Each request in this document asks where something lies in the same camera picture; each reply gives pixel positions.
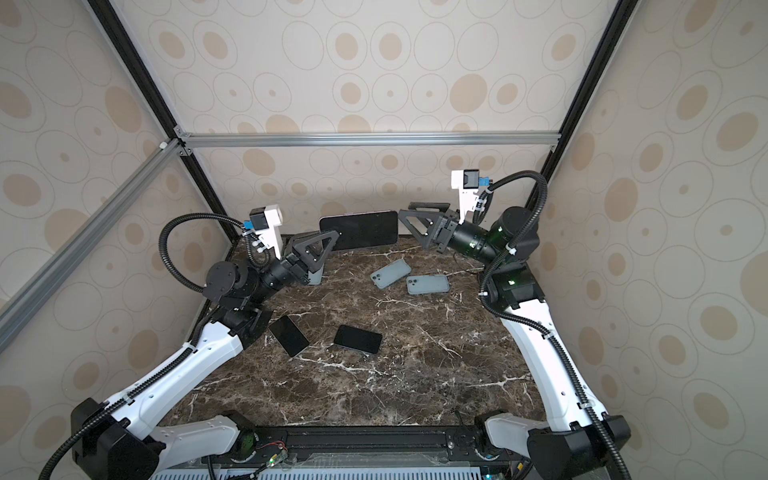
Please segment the light blue case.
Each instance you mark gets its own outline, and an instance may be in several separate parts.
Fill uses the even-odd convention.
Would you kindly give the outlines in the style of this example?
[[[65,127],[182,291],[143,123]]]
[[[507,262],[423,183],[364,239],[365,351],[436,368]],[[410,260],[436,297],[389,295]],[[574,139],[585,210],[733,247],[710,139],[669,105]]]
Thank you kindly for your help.
[[[406,285],[410,295],[427,295],[450,291],[450,284],[445,275],[409,276]]]
[[[412,269],[404,259],[399,259],[376,270],[370,275],[373,284],[379,289],[386,289],[397,281],[410,275]]]
[[[310,286],[320,285],[323,279],[324,268],[321,267],[316,272],[310,272],[308,274],[308,284]]]

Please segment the pink phone black screen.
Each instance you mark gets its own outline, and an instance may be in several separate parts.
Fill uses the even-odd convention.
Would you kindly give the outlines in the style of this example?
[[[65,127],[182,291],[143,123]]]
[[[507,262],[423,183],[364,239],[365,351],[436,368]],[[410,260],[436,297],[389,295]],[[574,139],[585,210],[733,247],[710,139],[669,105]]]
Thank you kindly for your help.
[[[393,210],[327,216],[319,220],[322,232],[336,231],[334,251],[395,244],[398,241],[398,213]]]

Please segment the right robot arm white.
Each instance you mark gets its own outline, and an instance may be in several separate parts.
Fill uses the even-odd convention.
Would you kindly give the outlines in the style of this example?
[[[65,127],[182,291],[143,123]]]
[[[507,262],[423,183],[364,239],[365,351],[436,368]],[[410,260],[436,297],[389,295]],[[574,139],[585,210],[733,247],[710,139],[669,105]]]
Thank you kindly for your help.
[[[481,227],[494,194],[520,180],[534,183],[532,208],[507,208],[488,229]],[[628,479],[620,450],[631,437],[628,422],[611,415],[588,387],[557,332],[545,294],[528,266],[539,245],[538,221],[546,205],[548,182],[532,170],[498,181],[476,170],[455,171],[452,183],[470,201],[470,211],[447,203],[413,202],[399,221],[424,249],[451,250],[483,264],[478,298],[512,335],[536,383],[545,418],[535,421],[509,412],[476,419],[476,452],[484,460],[517,455],[515,479],[536,470],[544,479],[572,479],[601,467],[613,479]]]

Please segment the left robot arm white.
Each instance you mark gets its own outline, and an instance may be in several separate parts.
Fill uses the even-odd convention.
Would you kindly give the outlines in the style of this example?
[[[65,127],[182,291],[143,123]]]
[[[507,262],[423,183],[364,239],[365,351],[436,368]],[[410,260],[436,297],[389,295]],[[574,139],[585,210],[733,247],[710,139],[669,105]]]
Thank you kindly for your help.
[[[88,398],[71,415],[72,434],[59,446],[39,474],[52,477],[66,455],[91,479],[149,479],[157,472],[196,457],[232,451],[244,427],[228,415],[188,424],[165,434],[158,424],[184,396],[210,373],[235,358],[267,330],[272,313],[264,302],[293,282],[308,284],[324,265],[340,235],[335,230],[306,234],[262,267],[248,262],[220,261],[198,285],[173,264],[168,239],[173,230],[194,220],[217,220],[256,234],[257,217],[240,222],[215,213],[195,212],[170,220],[161,230],[158,253],[169,273],[185,287],[202,294],[214,309],[193,327],[173,355],[133,385],[98,403]]]

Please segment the blue phone black screen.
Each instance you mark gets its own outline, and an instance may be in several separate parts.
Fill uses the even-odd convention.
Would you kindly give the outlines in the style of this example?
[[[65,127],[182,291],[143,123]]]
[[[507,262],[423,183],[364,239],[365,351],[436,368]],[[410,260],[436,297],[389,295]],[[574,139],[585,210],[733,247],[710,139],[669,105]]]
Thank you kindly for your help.
[[[380,333],[360,329],[349,325],[340,325],[333,343],[369,355],[376,355],[381,347],[383,336]]]

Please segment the silver aluminium rail back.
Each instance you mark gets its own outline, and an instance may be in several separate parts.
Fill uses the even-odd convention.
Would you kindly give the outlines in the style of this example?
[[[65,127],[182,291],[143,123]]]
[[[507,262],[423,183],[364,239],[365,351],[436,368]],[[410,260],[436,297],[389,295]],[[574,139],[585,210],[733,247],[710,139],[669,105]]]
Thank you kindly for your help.
[[[191,148],[501,146],[559,143],[557,131],[384,132],[384,133],[184,133]]]

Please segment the silver aluminium rail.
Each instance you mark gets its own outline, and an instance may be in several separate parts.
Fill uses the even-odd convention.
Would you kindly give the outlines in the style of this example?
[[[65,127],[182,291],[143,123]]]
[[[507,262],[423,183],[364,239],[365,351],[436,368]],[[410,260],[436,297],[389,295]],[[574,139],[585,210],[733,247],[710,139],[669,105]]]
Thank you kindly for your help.
[[[191,148],[501,146],[559,143],[557,131],[384,132],[384,133],[184,133]]]
[[[107,199],[1,311],[1,349],[6,350],[104,236],[173,158],[181,141],[168,139]]]

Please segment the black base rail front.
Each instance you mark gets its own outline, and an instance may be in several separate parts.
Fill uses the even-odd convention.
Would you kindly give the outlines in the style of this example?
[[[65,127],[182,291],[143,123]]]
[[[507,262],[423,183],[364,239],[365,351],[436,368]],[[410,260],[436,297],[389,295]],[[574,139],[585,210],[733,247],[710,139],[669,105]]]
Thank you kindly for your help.
[[[529,459],[472,425],[262,427],[230,453],[186,460],[157,479],[529,479]]]

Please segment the silver aluminium rail left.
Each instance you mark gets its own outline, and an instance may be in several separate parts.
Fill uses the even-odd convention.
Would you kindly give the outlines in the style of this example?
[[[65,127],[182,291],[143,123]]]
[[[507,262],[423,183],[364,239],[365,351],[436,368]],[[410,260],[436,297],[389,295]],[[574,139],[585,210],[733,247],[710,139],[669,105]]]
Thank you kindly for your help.
[[[1,311],[1,349],[6,350],[104,236],[173,158],[181,141],[168,139],[107,199]]]

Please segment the black corner frame post right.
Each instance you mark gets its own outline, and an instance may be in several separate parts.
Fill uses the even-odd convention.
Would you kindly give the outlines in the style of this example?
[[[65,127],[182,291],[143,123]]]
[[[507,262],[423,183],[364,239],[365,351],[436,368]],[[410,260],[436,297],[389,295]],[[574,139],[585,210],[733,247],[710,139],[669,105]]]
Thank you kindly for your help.
[[[548,154],[546,161],[541,168],[540,173],[548,183],[552,182],[568,147],[573,143],[576,130],[584,117],[587,107],[608,68],[628,24],[635,14],[638,4],[638,0],[618,1],[608,19],[606,28],[598,37],[595,51],[587,65],[578,88],[575,90],[575,95],[559,129],[559,141]]]

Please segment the black corner frame post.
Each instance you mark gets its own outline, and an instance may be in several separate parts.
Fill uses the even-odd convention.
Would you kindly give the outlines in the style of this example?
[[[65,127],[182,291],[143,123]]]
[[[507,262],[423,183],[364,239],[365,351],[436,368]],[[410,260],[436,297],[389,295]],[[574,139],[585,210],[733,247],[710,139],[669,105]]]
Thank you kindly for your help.
[[[568,147],[573,143],[576,130],[584,117],[587,107],[608,68],[628,24],[635,14],[638,4],[638,0],[618,1],[608,19],[606,28],[598,37],[595,51],[587,65],[578,88],[575,90],[575,95],[559,129],[559,141],[548,154],[546,161],[541,168],[540,173],[548,183],[552,182]]]
[[[178,140],[181,143],[182,152],[179,154],[179,158],[207,207],[212,213],[227,216],[228,213],[205,174],[201,162],[182,139],[183,130],[112,2],[88,0],[84,4],[93,13],[97,24],[114,48],[163,133],[167,138]]]

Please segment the black corner frame post left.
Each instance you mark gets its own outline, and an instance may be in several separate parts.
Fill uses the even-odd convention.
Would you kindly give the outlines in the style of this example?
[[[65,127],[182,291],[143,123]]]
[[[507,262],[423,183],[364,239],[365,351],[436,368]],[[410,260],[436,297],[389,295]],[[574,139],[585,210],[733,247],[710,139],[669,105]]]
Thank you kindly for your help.
[[[97,24],[114,48],[163,133],[167,138],[178,140],[181,143],[182,152],[179,154],[179,158],[207,207],[212,213],[227,216],[228,213],[205,174],[201,162],[182,139],[183,130],[112,2],[88,0],[84,4],[93,13]]]

